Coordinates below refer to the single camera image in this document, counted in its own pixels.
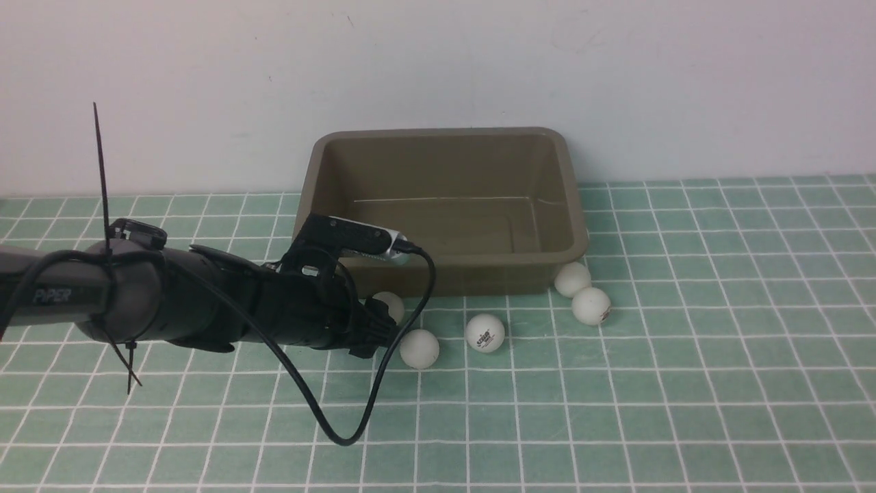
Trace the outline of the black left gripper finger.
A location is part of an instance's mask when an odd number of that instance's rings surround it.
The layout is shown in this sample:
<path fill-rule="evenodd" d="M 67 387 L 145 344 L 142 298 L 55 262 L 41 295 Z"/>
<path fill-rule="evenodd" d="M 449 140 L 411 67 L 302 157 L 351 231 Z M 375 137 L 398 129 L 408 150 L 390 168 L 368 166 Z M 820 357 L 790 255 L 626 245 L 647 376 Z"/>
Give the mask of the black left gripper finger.
<path fill-rule="evenodd" d="M 372 296 L 357 301 L 348 319 L 348 353 L 361 359 L 372 358 L 379 347 L 390 346 L 400 330 L 389 316 L 386 305 Z"/>

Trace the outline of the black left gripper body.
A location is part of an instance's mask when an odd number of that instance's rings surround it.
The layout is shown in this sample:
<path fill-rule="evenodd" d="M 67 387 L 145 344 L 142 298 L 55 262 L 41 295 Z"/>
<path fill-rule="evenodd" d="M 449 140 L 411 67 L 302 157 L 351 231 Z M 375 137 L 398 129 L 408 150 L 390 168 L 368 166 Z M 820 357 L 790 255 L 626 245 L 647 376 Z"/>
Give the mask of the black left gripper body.
<path fill-rule="evenodd" d="M 353 305 L 347 281 L 337 273 L 281 273 L 278 264 L 260 265 L 253 316 L 278 344 L 350 351 L 367 344 L 359 325 L 362 312 Z"/>

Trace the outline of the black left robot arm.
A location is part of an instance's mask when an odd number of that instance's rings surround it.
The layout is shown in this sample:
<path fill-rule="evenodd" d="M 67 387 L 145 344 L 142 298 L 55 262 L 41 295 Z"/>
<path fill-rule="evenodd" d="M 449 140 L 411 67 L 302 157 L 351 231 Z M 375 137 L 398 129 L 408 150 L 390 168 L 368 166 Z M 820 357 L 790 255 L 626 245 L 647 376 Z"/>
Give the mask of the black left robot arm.
<path fill-rule="evenodd" d="M 367 359 L 398 334 L 386 303 L 361 303 L 338 259 L 402 256 L 397 231 L 312 214 L 281 261 L 257 265 L 208 246 L 169 249 L 162 229 L 127 218 L 110 225 L 88 261 L 42 271 L 3 327 L 74 323 L 91 340 L 166 341 L 230 353 L 238 342 L 347 350 Z"/>

